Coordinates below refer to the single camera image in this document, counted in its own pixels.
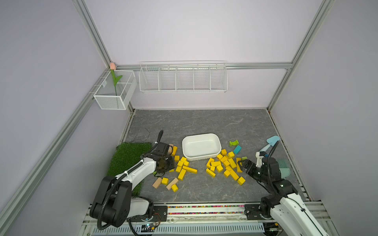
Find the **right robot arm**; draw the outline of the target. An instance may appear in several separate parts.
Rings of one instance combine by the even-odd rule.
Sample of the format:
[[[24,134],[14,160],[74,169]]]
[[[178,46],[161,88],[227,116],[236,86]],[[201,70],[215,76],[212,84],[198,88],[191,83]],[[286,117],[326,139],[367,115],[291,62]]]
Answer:
[[[259,205],[245,205],[244,214],[249,220],[258,217],[275,220],[289,236],[328,235],[293,184],[282,178],[276,159],[264,157],[261,167],[248,159],[238,161],[237,165],[269,193]]]

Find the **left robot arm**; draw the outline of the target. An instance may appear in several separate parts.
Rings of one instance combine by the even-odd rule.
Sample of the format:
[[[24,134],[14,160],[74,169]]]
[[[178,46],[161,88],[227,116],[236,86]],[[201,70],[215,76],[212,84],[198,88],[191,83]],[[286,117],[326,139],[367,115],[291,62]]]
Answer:
[[[133,197],[132,191],[152,173],[164,175],[174,169],[173,146],[156,141],[140,161],[114,177],[104,177],[90,209],[90,217],[97,220],[97,229],[120,227],[125,221],[140,216],[147,220],[154,217],[153,200]]]

